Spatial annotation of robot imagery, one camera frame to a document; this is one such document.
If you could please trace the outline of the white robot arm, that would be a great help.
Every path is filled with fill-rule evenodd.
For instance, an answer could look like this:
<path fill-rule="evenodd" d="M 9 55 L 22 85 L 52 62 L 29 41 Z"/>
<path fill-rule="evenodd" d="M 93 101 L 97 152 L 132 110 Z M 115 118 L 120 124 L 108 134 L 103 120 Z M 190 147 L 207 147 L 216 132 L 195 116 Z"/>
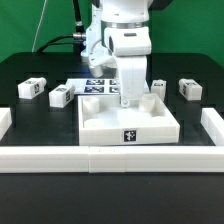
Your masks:
<path fill-rule="evenodd" d="M 163 10 L 173 0 L 91 0 L 92 22 L 82 57 L 94 77 L 116 68 L 121 105 L 139 101 L 151 54 L 149 10 Z"/>

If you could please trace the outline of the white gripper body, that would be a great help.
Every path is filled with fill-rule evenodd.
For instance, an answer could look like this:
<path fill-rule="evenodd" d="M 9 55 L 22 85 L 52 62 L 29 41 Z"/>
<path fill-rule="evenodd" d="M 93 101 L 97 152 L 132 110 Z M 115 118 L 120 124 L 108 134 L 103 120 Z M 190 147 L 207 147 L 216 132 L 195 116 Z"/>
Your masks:
<path fill-rule="evenodd" d="M 117 65 L 121 97 L 139 100 L 144 91 L 147 56 L 151 53 L 149 28 L 106 28 L 104 43 Z"/>

